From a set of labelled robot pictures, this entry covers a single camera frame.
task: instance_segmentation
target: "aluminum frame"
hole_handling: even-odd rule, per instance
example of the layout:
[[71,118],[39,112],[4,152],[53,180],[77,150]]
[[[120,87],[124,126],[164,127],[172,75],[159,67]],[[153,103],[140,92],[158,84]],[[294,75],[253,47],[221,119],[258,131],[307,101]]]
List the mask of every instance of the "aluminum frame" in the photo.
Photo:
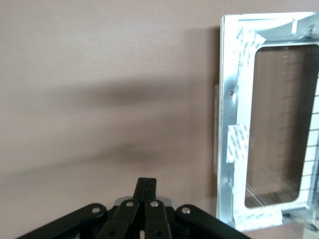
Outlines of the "aluminum frame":
[[[256,52],[261,47],[298,45],[319,45],[318,13],[242,14],[225,15],[222,18],[216,215],[219,220],[240,231],[279,225],[286,213],[309,213],[317,196],[319,130],[313,130],[308,137],[315,149],[307,148],[303,175],[311,172],[311,176],[302,177],[301,188],[309,190],[300,193],[293,202],[247,208],[245,190],[248,152],[243,154],[241,160],[227,155],[230,126],[239,125],[249,129]],[[319,113],[318,80],[314,113]],[[313,116],[312,126],[319,124],[317,118]],[[249,130],[243,129],[243,132],[249,138]]]

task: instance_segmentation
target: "screw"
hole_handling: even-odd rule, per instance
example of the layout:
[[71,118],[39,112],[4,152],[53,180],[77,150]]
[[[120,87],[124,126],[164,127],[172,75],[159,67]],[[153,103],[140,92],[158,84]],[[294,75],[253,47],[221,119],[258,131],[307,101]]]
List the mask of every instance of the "screw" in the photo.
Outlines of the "screw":
[[92,209],[92,213],[99,213],[100,212],[100,208],[93,208]]
[[181,212],[184,214],[190,214],[190,209],[185,207],[181,209]]
[[159,203],[157,201],[151,201],[151,207],[157,208],[159,206]]
[[127,203],[126,203],[126,206],[127,206],[127,207],[132,207],[133,205],[134,205],[134,203],[132,203],[132,202],[127,202]]

